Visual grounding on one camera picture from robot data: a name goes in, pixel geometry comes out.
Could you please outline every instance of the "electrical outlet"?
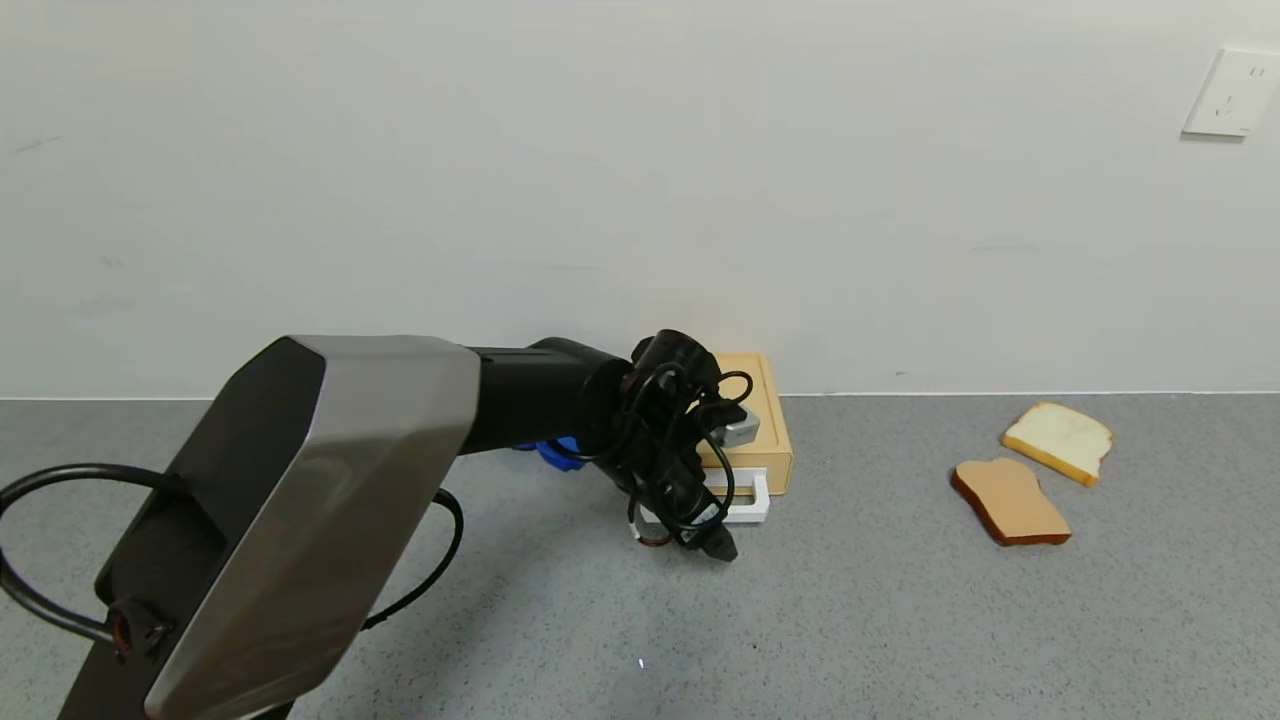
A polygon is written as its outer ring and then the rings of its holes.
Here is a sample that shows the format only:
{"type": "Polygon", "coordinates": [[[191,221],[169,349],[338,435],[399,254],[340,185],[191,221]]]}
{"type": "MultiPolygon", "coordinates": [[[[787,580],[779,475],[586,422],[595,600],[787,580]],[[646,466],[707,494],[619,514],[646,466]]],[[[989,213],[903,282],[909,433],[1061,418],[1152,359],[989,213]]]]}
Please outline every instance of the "electrical outlet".
{"type": "Polygon", "coordinates": [[[1251,135],[1262,122],[1277,85],[1280,55],[1220,50],[1183,131],[1251,135]]]}

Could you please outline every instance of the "silver metal cover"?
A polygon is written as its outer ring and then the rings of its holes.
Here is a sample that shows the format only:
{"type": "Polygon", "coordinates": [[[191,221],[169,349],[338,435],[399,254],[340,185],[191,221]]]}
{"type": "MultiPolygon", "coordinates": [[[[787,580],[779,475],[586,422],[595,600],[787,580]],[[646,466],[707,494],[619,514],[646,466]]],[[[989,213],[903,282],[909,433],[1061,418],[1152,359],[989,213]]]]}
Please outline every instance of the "silver metal cover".
{"type": "Polygon", "coordinates": [[[147,717],[243,717],[319,685],[475,419],[480,359],[465,347],[293,340],[326,363],[310,432],[156,678],[147,717]]]}

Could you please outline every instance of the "white bread slice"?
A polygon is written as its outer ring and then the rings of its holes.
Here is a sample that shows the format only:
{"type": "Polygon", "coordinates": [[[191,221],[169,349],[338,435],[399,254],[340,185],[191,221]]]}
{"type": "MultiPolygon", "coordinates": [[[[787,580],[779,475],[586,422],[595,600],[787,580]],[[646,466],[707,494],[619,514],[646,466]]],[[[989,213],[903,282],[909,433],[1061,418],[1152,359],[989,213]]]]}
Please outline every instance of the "white bread slice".
{"type": "Polygon", "coordinates": [[[1016,460],[961,462],[951,475],[951,487],[969,501],[1000,544],[1062,544],[1071,537],[1071,528],[1041,492],[1036,474],[1016,460]]]}
{"type": "Polygon", "coordinates": [[[1111,452],[1111,438],[1106,425],[1083,413],[1056,402],[1038,402],[1005,430],[1000,442],[1093,487],[1102,459],[1111,452]]]}

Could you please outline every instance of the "speckled surface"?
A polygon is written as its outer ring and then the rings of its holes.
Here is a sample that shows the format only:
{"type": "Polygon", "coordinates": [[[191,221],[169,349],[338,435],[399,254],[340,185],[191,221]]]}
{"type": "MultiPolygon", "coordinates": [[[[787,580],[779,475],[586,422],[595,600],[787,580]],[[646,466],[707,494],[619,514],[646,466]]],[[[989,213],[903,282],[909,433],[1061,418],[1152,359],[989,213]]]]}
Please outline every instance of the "speckled surface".
{"type": "MultiPolygon", "coordinates": [[[[300,719],[1275,717],[1280,396],[1075,397],[1117,446],[1088,489],[1037,466],[1075,530],[1000,548],[947,486],[1006,455],[1032,398],[788,398],[797,465],[718,565],[630,539],[594,471],[462,459],[440,584],[362,634],[300,719]]],[[[163,466],[200,404],[0,404],[0,473],[163,466]]],[[[0,537],[50,594],[88,584],[141,493],[23,501],[0,537]]],[[[434,566],[430,512],[388,594],[434,566]]],[[[84,644],[0,600],[0,716],[52,717],[84,644]]]]}

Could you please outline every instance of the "black cable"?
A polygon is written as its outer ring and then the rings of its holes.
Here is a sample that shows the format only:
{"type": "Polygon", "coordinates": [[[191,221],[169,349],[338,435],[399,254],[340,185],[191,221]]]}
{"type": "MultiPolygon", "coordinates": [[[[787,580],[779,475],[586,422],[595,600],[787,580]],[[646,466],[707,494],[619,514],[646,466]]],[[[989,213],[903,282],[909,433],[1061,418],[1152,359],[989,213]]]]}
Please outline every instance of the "black cable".
{"type": "Polygon", "coordinates": [[[453,556],[458,553],[458,546],[462,544],[462,505],[458,502],[458,498],[453,497],[453,493],[444,488],[435,491],[435,498],[431,500],[431,502],[444,507],[453,515],[453,542],[449,543],[449,550],[444,552],[444,557],[440,560],[440,564],[435,566],[435,570],[431,570],[431,574],[428,575],[425,580],[422,580],[416,588],[411,589],[408,594],[390,603],[387,610],[370,615],[365,620],[365,624],[360,626],[361,630],[367,630],[385,623],[388,618],[396,615],[401,610],[404,610],[415,600],[422,597],[422,593],[431,589],[435,580],[439,580],[440,575],[449,569],[449,564],[453,562],[453,556]]]}
{"type": "MultiPolygon", "coordinates": [[[[58,468],[46,468],[32,473],[15,480],[9,487],[0,489],[0,516],[3,516],[6,510],[13,507],[15,502],[37,489],[69,480],[90,479],[115,480],[119,483],[129,483],[164,492],[187,495],[187,488],[175,475],[165,475],[152,470],[145,470],[142,468],[133,468],[131,465],[60,465],[58,468]]],[[[28,585],[26,580],[14,573],[9,561],[4,556],[4,551],[0,551],[0,588],[4,588],[4,592],[9,593],[9,597],[12,597],[14,602],[36,618],[56,625],[69,633],[76,633],[77,635],[88,638],[93,642],[115,647],[115,639],[111,634],[110,625],[72,612],[70,610],[67,610],[65,607],[36,592],[35,588],[28,585]]]]}

